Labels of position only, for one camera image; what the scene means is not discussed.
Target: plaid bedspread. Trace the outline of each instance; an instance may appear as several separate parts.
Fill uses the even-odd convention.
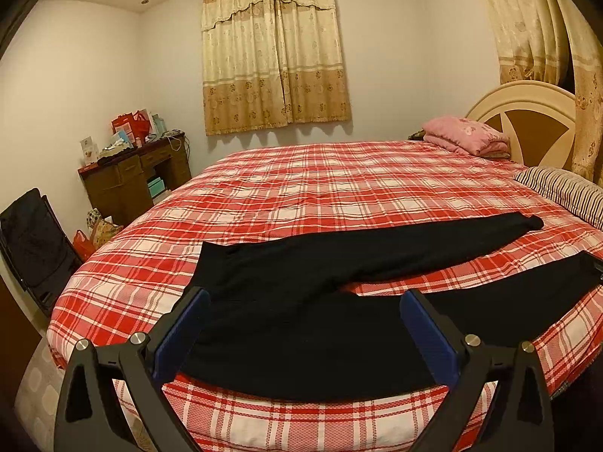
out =
[[[521,168],[417,142],[313,144],[230,155],[138,218],[83,265],[56,304],[49,344],[64,363],[80,338],[108,345],[148,331],[188,284],[203,240],[265,241],[511,211],[536,214],[545,222],[541,231],[489,256],[403,281],[352,287],[366,296],[410,288],[464,289],[583,249],[603,257],[603,232],[514,182]],[[599,287],[535,342],[551,392],[594,358],[603,340],[602,324]],[[374,355],[370,348],[364,352],[376,366],[388,365],[387,355]],[[245,362],[240,365],[244,372]],[[124,383],[117,391],[135,412]],[[474,438],[493,391],[494,384],[485,386],[458,447]],[[164,392],[204,450],[335,452],[406,450],[446,388],[344,405],[297,405],[179,376]]]

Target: chair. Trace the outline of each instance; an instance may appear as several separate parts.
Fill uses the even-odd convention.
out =
[[[42,312],[52,308],[82,260],[37,188],[0,214],[0,252]]]

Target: wall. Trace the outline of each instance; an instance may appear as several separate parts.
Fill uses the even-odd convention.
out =
[[[352,121],[207,138],[201,4],[169,0],[142,15],[149,107],[191,141],[193,175],[241,149],[329,141],[402,140],[430,117],[420,0],[337,0]]]
[[[430,38],[432,115],[464,116],[500,85],[498,55],[485,0],[421,0]]]
[[[139,24],[138,14],[94,3],[35,6],[0,61],[0,211],[38,187],[68,236],[85,229],[79,141],[106,146],[110,120],[145,106]],[[0,276],[40,329],[35,303],[3,262]]]

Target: pink folded blanket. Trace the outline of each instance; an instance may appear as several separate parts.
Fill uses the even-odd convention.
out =
[[[481,122],[457,117],[438,117],[423,125],[424,141],[448,151],[484,156],[508,153],[509,137]]]

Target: floral curtain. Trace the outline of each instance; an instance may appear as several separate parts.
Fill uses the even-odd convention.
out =
[[[576,84],[572,171],[603,187],[603,47],[572,0],[559,0],[568,28]]]
[[[557,0],[487,0],[500,62],[500,82],[558,85],[568,69],[568,34]]]
[[[335,0],[204,0],[207,135],[348,120]]]

